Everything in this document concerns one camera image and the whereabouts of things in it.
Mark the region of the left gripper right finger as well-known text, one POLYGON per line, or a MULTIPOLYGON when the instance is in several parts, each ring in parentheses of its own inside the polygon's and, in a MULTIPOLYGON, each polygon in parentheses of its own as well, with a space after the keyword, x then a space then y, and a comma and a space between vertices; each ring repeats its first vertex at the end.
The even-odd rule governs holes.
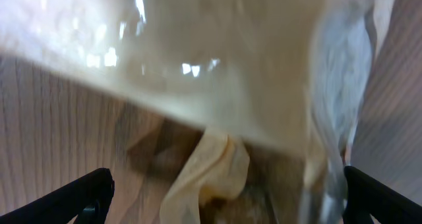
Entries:
POLYGON ((344 224, 421 223, 421 206, 359 169, 346 166, 347 205, 344 224))

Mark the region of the beige snack bag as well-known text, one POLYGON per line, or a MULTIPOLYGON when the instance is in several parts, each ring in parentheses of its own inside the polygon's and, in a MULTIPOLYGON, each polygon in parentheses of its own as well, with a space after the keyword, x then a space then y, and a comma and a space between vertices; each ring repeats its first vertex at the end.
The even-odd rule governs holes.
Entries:
POLYGON ((1 0, 1 51, 193 126, 206 137, 162 223, 236 197, 246 140, 302 159, 298 223, 338 223, 369 71, 395 0, 1 0))

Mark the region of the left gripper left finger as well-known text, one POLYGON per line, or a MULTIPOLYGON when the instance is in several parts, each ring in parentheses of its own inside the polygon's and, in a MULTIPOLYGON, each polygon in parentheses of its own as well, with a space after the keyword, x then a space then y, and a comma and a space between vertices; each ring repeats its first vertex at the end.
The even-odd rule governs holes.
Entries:
POLYGON ((2 223, 104 223, 115 192, 111 171, 91 173, 1 216, 2 223))

